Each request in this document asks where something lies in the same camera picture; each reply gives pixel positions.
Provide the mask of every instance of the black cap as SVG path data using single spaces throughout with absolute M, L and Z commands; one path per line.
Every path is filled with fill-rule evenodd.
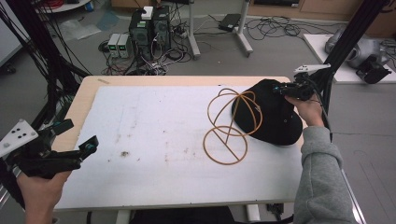
M 255 103 L 260 106 L 260 110 L 255 105 L 247 101 L 254 113 L 256 120 L 260 119 L 262 113 L 262 125 L 250 136 L 280 146 L 292 145 L 300 138 L 303 131 L 303 123 L 300 117 L 294 112 L 294 105 L 285 100 L 284 96 L 273 92 L 274 84 L 279 82 L 273 79 L 263 79 L 250 89 L 255 94 Z M 246 97 L 254 99 L 251 93 L 245 93 Z M 235 111 L 233 102 L 232 114 Z M 254 121 L 248 105 L 240 100 L 234 120 L 242 131 L 250 133 L 254 130 Z

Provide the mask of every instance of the gray sweatshirt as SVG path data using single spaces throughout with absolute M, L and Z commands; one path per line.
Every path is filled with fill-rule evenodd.
M 323 127 L 304 129 L 303 173 L 294 203 L 293 223 L 356 223 L 342 158 Z

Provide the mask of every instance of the person's arm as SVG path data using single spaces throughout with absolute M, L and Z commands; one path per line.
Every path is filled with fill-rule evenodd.
M 18 185 L 25 202 L 26 224 L 50 224 L 55 204 L 62 196 L 64 182 L 71 172 L 62 172 L 52 179 L 28 177 L 22 173 L 18 176 Z
M 323 125 L 318 98 L 294 104 L 308 127 L 302 146 L 303 172 L 294 202 L 293 223 L 355 223 L 347 184 L 342 176 L 341 154 Z

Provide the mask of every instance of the white perforated bracket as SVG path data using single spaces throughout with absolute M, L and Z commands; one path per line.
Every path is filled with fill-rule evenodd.
M 11 151 L 25 145 L 38 137 L 38 133 L 24 119 L 20 121 L 9 131 L 9 133 L 0 142 L 0 157 L 3 157 Z

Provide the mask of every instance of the copper wire frame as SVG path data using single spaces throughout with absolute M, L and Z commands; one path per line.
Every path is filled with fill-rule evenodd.
M 246 96 L 247 94 L 251 94 L 253 96 L 252 97 L 253 99 L 247 97 Z M 209 113 L 210 106 L 212 106 L 212 103 L 215 102 L 218 98 L 223 97 L 223 96 L 227 96 L 227 95 L 234 95 L 234 97 L 220 110 L 220 112 L 216 115 L 215 119 L 213 120 L 212 118 L 210 118 L 210 113 Z M 225 108 L 227 106 L 229 106 L 235 100 L 236 100 L 236 102 L 235 102 L 235 107 L 234 107 L 233 116 L 232 116 L 230 125 L 229 126 L 226 126 L 226 125 L 217 126 L 216 122 L 218 121 L 218 118 L 219 118 L 220 114 L 225 110 Z M 251 117 L 253 117 L 254 129 L 253 129 L 253 131 L 251 131 L 249 133 L 242 133 L 241 131 L 239 131 L 239 130 L 237 130 L 237 129 L 235 129 L 233 127 L 236 111 L 237 111 L 237 108 L 238 108 L 239 103 L 240 103 L 241 100 L 245 102 L 245 104 L 247 105 L 247 108 L 248 108 L 248 110 L 250 112 Z M 224 88 L 221 91 L 219 91 L 218 96 L 216 96 L 215 98 L 213 98 L 210 101 L 209 105 L 207 106 L 206 112 L 207 112 L 207 117 L 209 118 L 210 123 L 213 125 L 213 128 L 210 129 L 206 133 L 206 135 L 204 136 L 204 142 L 203 142 L 204 151 L 205 151 L 207 157 L 210 158 L 210 160 L 215 161 L 216 163 L 219 163 L 219 164 L 222 164 L 222 165 L 232 165 L 232 164 L 236 164 L 236 163 L 240 162 L 242 159 L 244 159 L 246 157 L 246 155 L 248 154 L 248 141 L 246 139 L 246 136 L 256 132 L 257 130 L 259 130 L 260 126 L 262 125 L 261 109 L 260 109 L 260 106 L 256 104 L 255 100 L 256 100 L 256 95 L 255 95 L 255 93 L 253 91 L 244 91 L 242 93 L 239 93 L 239 92 L 234 91 L 232 89 Z M 260 120 L 259 120 L 259 122 L 257 122 L 256 117 L 255 117 L 254 112 L 253 112 L 253 109 L 251 108 L 251 106 L 250 106 L 250 104 L 248 102 L 253 103 L 255 108 L 260 112 Z M 219 134 L 216 132 L 216 130 L 220 131 L 221 133 L 226 134 L 226 139 L 223 140 L 219 136 Z M 217 138 L 222 142 L 222 144 L 224 146 L 226 146 L 227 149 L 233 154 L 233 156 L 236 158 L 236 161 L 232 161 L 232 162 L 219 161 L 219 160 L 216 160 L 212 155 L 210 155 L 210 153 L 208 152 L 208 150 L 206 148 L 205 141 L 206 141 L 206 138 L 208 137 L 208 135 L 210 133 L 212 133 L 212 132 L 217 136 Z M 243 138 L 243 140 L 245 142 L 245 151 L 244 151 L 244 154 L 242 155 L 241 158 L 237 157 L 235 155 L 235 153 L 233 152 L 233 150 L 228 146 L 228 140 L 229 140 L 230 136 L 239 136 L 239 137 Z

